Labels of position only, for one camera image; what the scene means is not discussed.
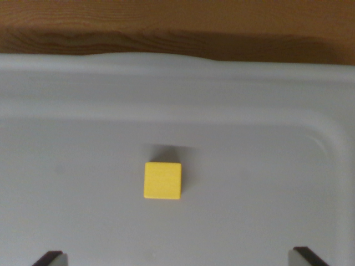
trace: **wooden table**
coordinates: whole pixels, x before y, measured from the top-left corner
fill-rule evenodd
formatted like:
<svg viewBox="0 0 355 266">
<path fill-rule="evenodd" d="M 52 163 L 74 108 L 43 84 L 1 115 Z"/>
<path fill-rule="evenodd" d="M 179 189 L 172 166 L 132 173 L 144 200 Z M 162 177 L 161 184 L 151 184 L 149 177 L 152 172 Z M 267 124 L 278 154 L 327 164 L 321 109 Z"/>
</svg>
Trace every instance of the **wooden table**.
<svg viewBox="0 0 355 266">
<path fill-rule="evenodd" d="M 1 1 L 0 52 L 355 65 L 355 1 Z"/>
</svg>

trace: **wooden surface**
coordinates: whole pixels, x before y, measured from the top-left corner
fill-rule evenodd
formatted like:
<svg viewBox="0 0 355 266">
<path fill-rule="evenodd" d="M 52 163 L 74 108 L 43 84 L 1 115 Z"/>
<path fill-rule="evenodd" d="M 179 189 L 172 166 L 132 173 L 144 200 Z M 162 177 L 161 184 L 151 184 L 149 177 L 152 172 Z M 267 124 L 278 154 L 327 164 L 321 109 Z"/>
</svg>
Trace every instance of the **wooden surface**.
<svg viewBox="0 0 355 266">
<path fill-rule="evenodd" d="M 0 1 L 0 52 L 355 65 L 355 1 Z"/>
</svg>

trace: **yellow cube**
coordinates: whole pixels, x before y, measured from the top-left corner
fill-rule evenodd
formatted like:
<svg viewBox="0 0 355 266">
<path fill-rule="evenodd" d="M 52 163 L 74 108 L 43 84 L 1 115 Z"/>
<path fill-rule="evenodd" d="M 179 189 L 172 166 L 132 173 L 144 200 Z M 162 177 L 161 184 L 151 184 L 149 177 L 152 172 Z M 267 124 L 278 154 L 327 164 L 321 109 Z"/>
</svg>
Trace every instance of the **yellow cube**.
<svg viewBox="0 0 355 266">
<path fill-rule="evenodd" d="M 145 164 L 144 197 L 178 200 L 181 195 L 181 164 L 147 162 Z"/>
</svg>

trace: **yellow block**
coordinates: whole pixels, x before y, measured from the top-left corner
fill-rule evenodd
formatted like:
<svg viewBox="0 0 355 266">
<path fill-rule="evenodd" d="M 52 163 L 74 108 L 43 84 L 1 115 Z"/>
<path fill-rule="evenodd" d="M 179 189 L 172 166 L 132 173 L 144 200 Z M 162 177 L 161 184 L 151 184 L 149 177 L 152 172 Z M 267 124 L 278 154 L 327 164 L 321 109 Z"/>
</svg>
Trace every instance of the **yellow block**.
<svg viewBox="0 0 355 266">
<path fill-rule="evenodd" d="M 181 164 L 147 162 L 144 175 L 144 197 L 178 200 L 181 195 Z"/>
</svg>

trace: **wood grain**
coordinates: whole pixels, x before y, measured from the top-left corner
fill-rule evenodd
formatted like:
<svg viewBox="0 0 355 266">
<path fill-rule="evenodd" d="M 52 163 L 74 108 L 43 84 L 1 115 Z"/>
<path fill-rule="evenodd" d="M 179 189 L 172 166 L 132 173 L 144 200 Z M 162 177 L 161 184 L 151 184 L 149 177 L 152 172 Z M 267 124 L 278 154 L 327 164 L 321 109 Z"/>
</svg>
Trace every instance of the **wood grain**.
<svg viewBox="0 0 355 266">
<path fill-rule="evenodd" d="M 1 1 L 0 52 L 355 65 L 355 1 Z"/>
</svg>

